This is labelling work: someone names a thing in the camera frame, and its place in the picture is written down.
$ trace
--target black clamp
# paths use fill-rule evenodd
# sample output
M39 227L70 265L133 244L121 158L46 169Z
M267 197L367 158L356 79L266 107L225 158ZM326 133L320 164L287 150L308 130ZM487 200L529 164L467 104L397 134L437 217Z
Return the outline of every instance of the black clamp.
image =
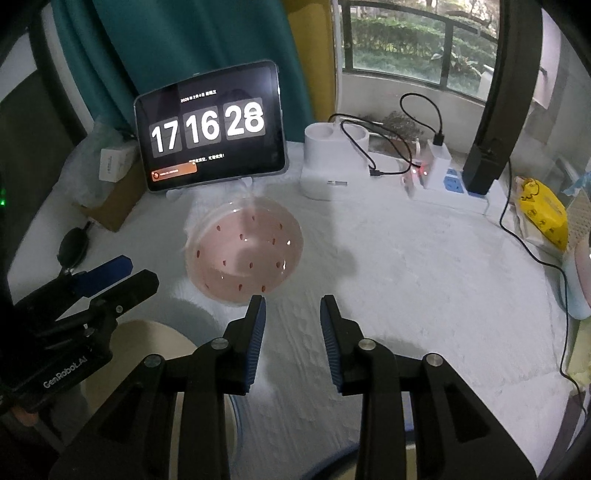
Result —
M11 306L0 332L0 413L14 403L37 412L111 360L117 318L157 292L155 273L142 270L95 296L87 310L57 319L132 267L121 256L89 272L63 274Z
M265 300L192 355L148 355L119 385L54 465L55 480L167 479L174 408L184 392L179 480L229 480L225 394L245 395L255 379Z
M528 459L484 403L437 353L392 353L344 319L335 298L320 302L333 383L363 395L356 480L406 478L401 392L413 405L419 479L534 480Z

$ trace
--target teal curtain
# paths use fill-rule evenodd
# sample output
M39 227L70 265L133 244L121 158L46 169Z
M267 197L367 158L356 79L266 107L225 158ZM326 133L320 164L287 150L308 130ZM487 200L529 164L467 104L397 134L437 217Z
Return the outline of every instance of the teal curtain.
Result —
M131 130L139 94L196 73L271 59L287 140L313 122L280 0L52 0L64 55L93 118Z

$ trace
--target yellow bag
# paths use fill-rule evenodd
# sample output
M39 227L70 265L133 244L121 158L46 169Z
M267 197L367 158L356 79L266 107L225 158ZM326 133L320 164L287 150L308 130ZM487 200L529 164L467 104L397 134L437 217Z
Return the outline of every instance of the yellow bag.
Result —
M534 225L563 252L569 242L566 209L556 195L542 182L524 179L519 207Z

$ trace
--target window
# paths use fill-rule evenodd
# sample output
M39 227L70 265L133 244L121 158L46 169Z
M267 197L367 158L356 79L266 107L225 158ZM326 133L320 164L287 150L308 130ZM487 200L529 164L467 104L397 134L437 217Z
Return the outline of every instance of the window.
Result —
M498 0L340 0L346 72L407 77L486 100Z

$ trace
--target black cable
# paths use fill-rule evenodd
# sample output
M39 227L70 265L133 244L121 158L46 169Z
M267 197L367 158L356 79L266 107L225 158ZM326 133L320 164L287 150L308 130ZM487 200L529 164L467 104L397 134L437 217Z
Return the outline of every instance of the black cable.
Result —
M396 131L386 128L383 125L377 124L376 122L372 122L370 120L365 120L361 117L355 116L355 115L348 115L346 113L333 113L328 121L330 122L333 118L337 117L337 116L345 116L348 118L353 118L356 121L352 121L349 119L343 119L340 122L340 129L342 130L342 132L347 136L347 138L349 140L351 140L351 142L353 143L353 145L355 145L355 147L357 147L357 149L369 160L370 166L369 166L369 174L372 177L379 177L382 175L402 175L405 174L406 172L408 172L410 170L410 167L416 167L416 168L420 168L420 165L417 165L415 163L413 163L413 152L410 149L410 146L408 145L408 143L406 142L406 140ZM359 146L359 144L353 139L353 137L351 137L351 135L349 135L349 133L345 130L345 127L343 126L344 124L351 124L351 125L359 125L360 127L364 127L368 130L370 130L371 132L379 135L380 137L382 137L384 140L388 141L390 143L390 145L392 145L392 148L396 151L396 153L400 156L400 158L402 158L405 162L408 163L408 168L406 170L402 170L402 171L380 171L377 169L374 159L371 158L369 156L369 154L363 150L363 148L361 148ZM406 158L401 151L398 149L398 147L396 146L396 144L394 142L392 142L392 139L388 138L386 135L384 135L382 132L380 132L379 130L384 130L386 132L389 132L391 134L396 135L401 141L402 143L404 143L404 146L406 147L407 151L408 151L408 158Z
M431 105L433 105L435 107L435 110L437 111L437 116L439 117L439 131L436 131L431 125L424 124L423 122L417 120L410 113L408 113L406 111L406 109L404 108L404 105L402 104L402 101L406 97L410 97L410 96L424 98L427 102L429 102ZM400 108L402 109L404 114L407 117L409 117L411 120L415 121L419 125L422 125L422 126L428 128L429 130L431 130L435 134L435 137L433 138L433 145L443 145L444 136L443 136L443 120L441 118L441 111L439 110L439 107L435 104L435 102L433 102L433 100L431 100L428 96L422 95L420 93L409 92L409 93L405 93L404 95L402 95L400 97Z
M408 146L408 143L407 143L407 142L406 142L406 140L405 140L405 139L402 137L402 135L400 135L400 134L399 134L399 133L398 133L396 130L392 130L391 128L387 128L387 127L385 127L385 126L383 126L383 125L380 125L379 123L372 122L371 120L366 120L365 118L361 118L360 116L349 115L348 113L333 113L333 114L332 114L332 115L329 117L329 119L328 119L327 121L328 121L328 122L330 122L330 121L331 121L331 120L332 120L334 117L336 117L336 116L346 116L346 117L348 117L348 118L354 118L355 120L358 120L358 121L360 121L360 122L363 122L364 124L367 124L367 125L372 125L374 128L377 128L377 129L384 130L385 132L388 132L388 133L390 133L390 134L392 134L392 135L396 135L396 136L398 137L398 139L399 139L399 140L400 140L400 141L401 141L401 142L404 144L404 146L407 148L407 151L408 151L408 156L409 156L410 160L407 160L407 159L404 157L404 155L402 155L402 154L400 153L400 150L399 150L399 149L396 147L396 145L395 145L394 143L392 143L392 142L390 141L390 139L389 139L388 137L386 137L385 135L382 135L382 134L381 134L380 132L378 132L378 131L371 130L373 133L375 133L375 134L378 134L378 135L380 135L380 137L382 137L382 138L385 138L386 140L388 140L388 141L390 142L390 145L392 145L392 147L394 148L394 150L396 151L396 153L397 153L397 154L400 156L400 158L402 158L402 159L403 159L404 161L406 161L406 162L411 162L411 165L412 165L413 167L416 167L416 168L421 168L421 166L420 166L420 165L416 165L416 164L412 163L413 154L412 154L412 152L411 152L411 150L410 150L410 147Z
M573 378L571 378L569 375L567 375L566 373L564 373L564 369L563 369L564 357L566 356L566 349L568 348L568 345L569 345L569 326L570 326L570 319L569 319L569 298L568 298L568 295L567 295L566 273L558 265L554 265L552 263L544 262L544 261L540 260L539 258L537 258L531 252L531 250L529 248L527 248L527 245L525 244L525 242L521 238L519 238L519 236L517 234L513 233L511 230L509 230L508 228L506 228L505 225L503 225L503 218L505 216L505 212L507 211L507 208L509 207L509 199L511 198L511 182L512 182L512 179L513 179L513 171L512 171L512 168L511 168L511 159L508 160L508 165L509 165L509 192L507 194L507 201L505 202L505 207L503 208L503 212L501 213L501 217L499 218L499 226L505 232L507 232L509 235L511 235L513 238L515 238L523 246L523 248L525 248L525 251L528 252L528 254L530 255L530 257L533 258L536 262L538 262L540 265L544 265L545 267L555 268L556 270L558 270L562 274L562 278L564 280L564 309L566 310L566 333L564 334L564 348L562 350L562 357L560 358L560 365L558 366L558 371L560 372L560 375L562 377L564 377L565 379L567 379L570 382L572 382L572 384L577 389L577 393L578 393L578 396L579 396L579 401L581 403L581 410L584 413L585 421L587 421L587 410L586 410L586 408L584 406L583 393L581 392L581 389L579 388L579 384Z
M398 154L402 157L402 159L404 161L406 161L408 163L408 167L406 170L401 170L401 171L380 171L376 168L374 159L371 158L369 156L369 154L359 146L359 144L353 139L353 137L351 137L351 135L349 135L349 133L347 132L347 130L345 130L344 125L345 124L350 124L350 125L359 125L360 127L364 127L367 128L368 130L378 134L380 137L385 138L388 142L390 142L390 144L395 148L396 152L398 152ZM383 133L380 133L378 131L376 131L376 129L374 129L373 127L370 127L369 125L362 125L359 122L355 122L353 120L341 120L340 122L340 129L343 131L343 133L348 137L349 140L351 140L351 142L353 143L353 145L355 145L357 147L357 149L369 160L369 162L371 163L370 167L369 167L369 175L371 177L380 177L382 175L403 175L406 172L408 172L410 170L410 167L412 166L413 162L413 154L411 153L410 147L408 146L408 144L405 142L404 144L407 147L408 153L410 155L410 160L407 160L396 148L396 145L394 145L394 143L392 142L392 140L390 140L388 137L386 137L386 135L384 135Z

